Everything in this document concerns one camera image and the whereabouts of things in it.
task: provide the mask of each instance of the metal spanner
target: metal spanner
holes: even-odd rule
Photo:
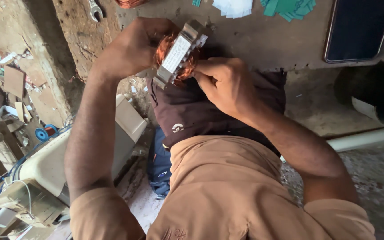
[[[99,5],[94,0],[88,0],[88,3],[90,3],[90,15],[93,20],[96,22],[99,22],[99,20],[95,17],[95,14],[98,12],[100,14],[99,19],[103,18],[103,12],[100,9]]]

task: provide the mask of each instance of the tan shirt sleeve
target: tan shirt sleeve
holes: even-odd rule
[[[321,199],[304,206],[333,240],[375,240],[374,227],[365,210],[352,202]]]
[[[114,188],[97,188],[73,201],[70,228],[75,240],[141,240],[146,235]]]

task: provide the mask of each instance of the smartphone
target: smartphone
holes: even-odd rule
[[[324,60],[372,60],[384,38],[384,0],[334,0]]]

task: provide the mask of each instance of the wooden table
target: wooden table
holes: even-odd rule
[[[370,65],[384,61],[384,42],[381,52],[373,61],[328,64],[323,61],[323,49],[332,9],[332,1],[317,0],[314,10],[303,20],[290,23],[276,14],[274,17],[263,15],[264,8],[259,0],[254,0],[252,14],[231,19],[220,15],[220,10],[212,6],[211,0],[202,0],[199,7],[192,0],[150,0],[134,9],[122,9],[113,0],[102,0],[101,5],[107,12],[101,23],[95,23],[88,17],[88,1],[74,0],[75,11],[80,18],[72,15],[66,20],[67,3],[56,3],[56,11],[72,55],[82,77],[92,61],[99,55],[105,44],[137,16],[169,18],[179,26],[189,19],[197,19],[202,24],[212,25],[213,35],[208,44],[223,46],[232,56],[244,59],[251,67],[260,70],[294,70],[309,67],[311,69]]]

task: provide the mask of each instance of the copper winding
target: copper winding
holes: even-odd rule
[[[146,3],[147,1],[148,0],[115,0],[115,2],[118,3],[121,8],[126,9],[137,7],[143,3]]]
[[[168,52],[174,44],[178,34],[172,33],[171,35],[165,36],[158,45],[157,52],[155,53],[155,62],[157,68],[161,66],[163,60],[167,57]],[[183,63],[182,68],[177,72],[177,77],[174,80],[174,85],[182,85],[182,81],[189,78],[191,73],[194,71],[196,64],[199,59],[199,48],[196,47],[189,55],[189,58]]]

